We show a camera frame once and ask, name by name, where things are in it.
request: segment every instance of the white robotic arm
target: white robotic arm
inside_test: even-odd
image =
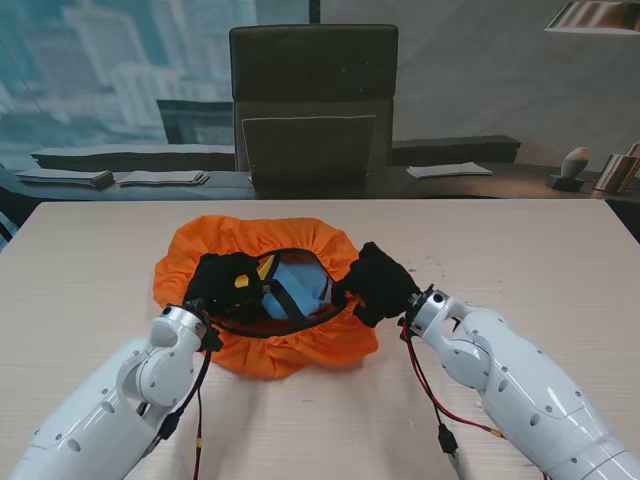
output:
[[[36,430],[10,480],[126,477],[189,392],[206,330],[189,310],[167,307],[147,338],[113,355]]]
[[[447,338],[450,318],[461,323]],[[428,289],[414,296],[405,321],[455,381],[478,391],[505,438],[552,480],[640,479],[640,462],[584,392],[500,314]]]

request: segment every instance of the desk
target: desk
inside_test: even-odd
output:
[[[277,200],[277,199],[357,199],[357,198],[614,198],[640,202],[640,190],[624,194],[591,195],[591,184],[583,193],[568,193],[545,186],[556,167],[480,163],[493,171],[492,176],[440,177],[417,180],[406,167],[389,167],[368,176],[362,185],[331,185],[318,188],[291,187],[254,189],[247,172],[210,172],[211,178],[193,187],[120,187],[111,185],[104,190],[82,187],[24,184],[12,173],[0,169],[0,187],[9,192],[40,200]],[[116,180],[128,173],[116,172]],[[595,181],[598,174],[585,172],[587,180]],[[640,187],[636,180],[634,188]]]
[[[49,203],[0,254],[1,477],[76,385],[129,338],[148,333],[159,312],[155,262],[180,225],[213,213],[314,216],[344,229],[358,248],[377,241],[419,285],[435,282],[503,313],[640,452],[640,247],[604,202]],[[251,382],[212,368],[201,478],[453,480],[395,322],[377,332],[379,351],[339,373],[308,368]],[[441,400],[488,422],[474,392],[450,380],[426,345],[417,351]],[[191,478],[194,410],[128,480]],[[540,480],[507,442],[452,428],[472,467],[468,478]]]

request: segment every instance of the gray wall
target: gray wall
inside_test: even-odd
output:
[[[640,139],[640,37],[544,31],[563,0],[323,0],[323,23],[400,29],[394,138],[505,134],[517,162]]]

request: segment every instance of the paper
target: paper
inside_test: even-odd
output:
[[[473,162],[457,163],[454,165],[435,165],[433,167],[409,167],[409,175],[415,178],[428,177],[449,177],[455,175],[493,175],[491,170],[487,170]]]
[[[100,172],[74,172],[51,168],[32,168],[16,174],[23,183],[76,185],[89,188],[105,188],[113,183],[113,174],[109,170]]]
[[[108,170],[101,172],[73,172],[70,170],[54,170],[51,168],[32,168],[31,170],[18,172],[16,175],[21,178],[41,178],[46,180],[92,180],[108,174]]]
[[[186,172],[143,172],[137,171],[120,180],[120,186],[127,185],[202,185],[209,174],[202,170]]]

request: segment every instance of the orange drawstring bag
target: orange drawstring bag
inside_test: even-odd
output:
[[[214,363],[248,377],[281,378],[313,363],[348,366],[378,348],[374,329],[353,313],[354,297],[340,307],[330,301],[331,286],[358,251],[343,231],[313,218],[208,215],[187,223],[156,265],[155,300],[180,305],[203,255],[236,252],[259,259],[267,293],[237,315],[211,318],[224,343]],[[236,285],[247,281],[240,277]]]

